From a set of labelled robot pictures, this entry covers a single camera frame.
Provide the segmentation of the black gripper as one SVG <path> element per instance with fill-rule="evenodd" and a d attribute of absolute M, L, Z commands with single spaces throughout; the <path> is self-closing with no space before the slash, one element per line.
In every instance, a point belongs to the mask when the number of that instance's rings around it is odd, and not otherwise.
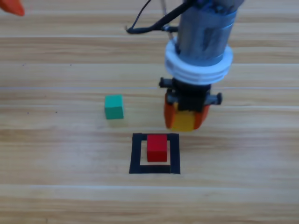
<path fill-rule="evenodd" d="M 175 78 L 160 78 L 159 86 L 166 88 L 164 96 L 164 122 L 172 128 L 176 110 L 195 112 L 194 129 L 198 129 L 205 121 L 210 105 L 220 105 L 222 94 L 211 94 L 211 85 L 195 85 L 179 81 Z"/>

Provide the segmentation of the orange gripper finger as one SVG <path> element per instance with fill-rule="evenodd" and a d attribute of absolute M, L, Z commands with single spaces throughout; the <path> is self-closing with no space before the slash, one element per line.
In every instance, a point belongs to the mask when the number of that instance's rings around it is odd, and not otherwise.
<path fill-rule="evenodd" d="M 25 10 L 21 0 L 0 0 L 0 8 L 7 13 L 24 16 Z"/>

